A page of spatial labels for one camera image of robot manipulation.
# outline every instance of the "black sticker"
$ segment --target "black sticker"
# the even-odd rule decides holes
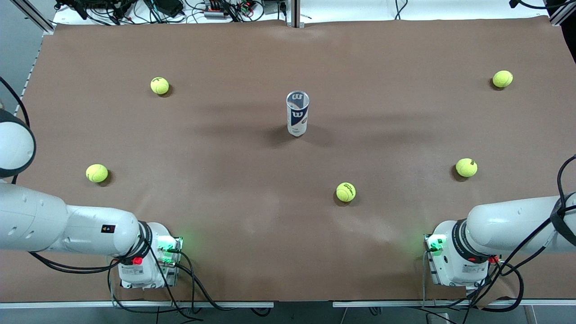
[[[116,225],[102,225],[102,231],[100,233],[114,233]]]

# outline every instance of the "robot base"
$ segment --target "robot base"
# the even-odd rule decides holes
[[[452,243],[452,228],[456,221],[444,221],[434,230],[434,234],[425,238],[426,247],[441,247],[430,252],[429,265],[432,281],[435,284],[452,287],[466,287],[466,290],[478,288],[488,273],[488,262],[473,263],[458,254]]]
[[[180,254],[165,250],[181,251],[183,240],[170,236],[168,229],[162,224],[148,223],[147,225],[152,232],[151,251],[148,251],[148,254],[142,258],[142,263],[139,265],[120,264],[118,267],[120,284],[124,288],[162,288],[166,286],[162,277],[164,274],[168,285],[175,286],[179,269],[174,267],[174,264],[180,262]]]

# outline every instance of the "tennis ball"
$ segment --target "tennis ball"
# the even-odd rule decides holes
[[[165,78],[157,77],[152,79],[152,81],[150,82],[150,87],[152,88],[152,91],[154,91],[154,93],[158,95],[163,95],[164,93],[168,92],[170,84],[168,83],[168,81],[166,81]]]
[[[356,197],[356,188],[351,183],[343,182],[336,187],[336,196],[343,202],[349,202]]]
[[[472,159],[461,159],[456,163],[456,171],[463,177],[470,177],[478,171],[478,164]]]
[[[512,73],[508,71],[496,72],[492,78],[492,83],[499,88],[505,88],[512,83]]]
[[[86,169],[86,178],[92,182],[102,182],[108,177],[108,169],[102,164],[92,164]]]

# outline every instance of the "power adapter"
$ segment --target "power adapter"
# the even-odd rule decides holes
[[[180,0],[154,0],[153,3],[159,12],[172,18],[176,17],[179,13],[184,14],[184,5]]]

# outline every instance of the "black strap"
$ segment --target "black strap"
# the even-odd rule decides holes
[[[566,201],[573,194],[574,193],[566,195]],[[558,231],[558,234],[562,235],[562,237],[565,238],[568,242],[570,242],[570,244],[576,246],[576,235],[574,235],[574,232],[572,232],[572,230],[568,227],[568,225],[564,221],[564,216],[566,215],[566,213],[560,210],[560,207],[562,206],[560,203],[560,198],[558,198],[558,201],[556,202],[556,205],[554,206],[554,209],[550,214],[550,222],[552,222],[552,225],[554,226],[554,229]]]

